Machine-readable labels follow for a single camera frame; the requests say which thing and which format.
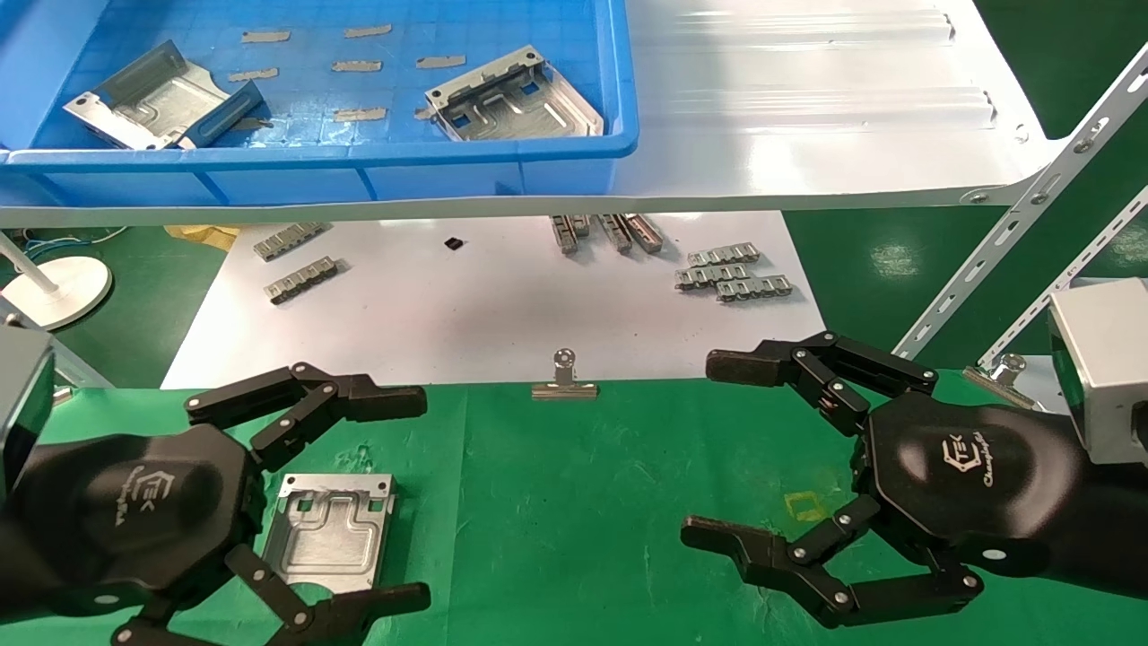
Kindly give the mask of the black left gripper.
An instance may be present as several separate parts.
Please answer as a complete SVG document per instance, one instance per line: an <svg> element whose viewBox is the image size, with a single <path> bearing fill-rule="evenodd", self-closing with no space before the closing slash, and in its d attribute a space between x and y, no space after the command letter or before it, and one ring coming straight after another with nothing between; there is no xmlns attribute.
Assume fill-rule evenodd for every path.
<svg viewBox="0 0 1148 646"><path fill-rule="evenodd" d="M18 476L18 617L144 605L114 645L209 645L173 633L169 621L234 575L282 621L267 645L360 645L378 620L427 609L430 587L304 604L249 546L266 505L259 467L284 469L341 421L409 420L427 408L420 386L382 388L366 373L332 375L298 361L196 394L186 400L196 426L172 436L37 446ZM253 457L222 431L270 414L276 420L250 439Z"/></svg>

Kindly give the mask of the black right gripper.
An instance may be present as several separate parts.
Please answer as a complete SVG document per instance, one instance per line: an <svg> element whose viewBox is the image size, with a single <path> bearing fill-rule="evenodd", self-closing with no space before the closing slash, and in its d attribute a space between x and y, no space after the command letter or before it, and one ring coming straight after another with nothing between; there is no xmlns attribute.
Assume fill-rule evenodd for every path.
<svg viewBox="0 0 1148 646"><path fill-rule="evenodd" d="M934 400L934 371L830 330L748 352L713 349L706 378L790 386L843 436L864 429L864 495L798 539L696 515L680 530L685 546L730 557L743 583L788 594L821 626L957 613L983 591L961 563L1010 577L1085 576L1087 534L1073 516L1091 466L1069 418ZM869 414L854 384L893 400ZM854 584L828 573L872 528L929 570Z"/></svg>

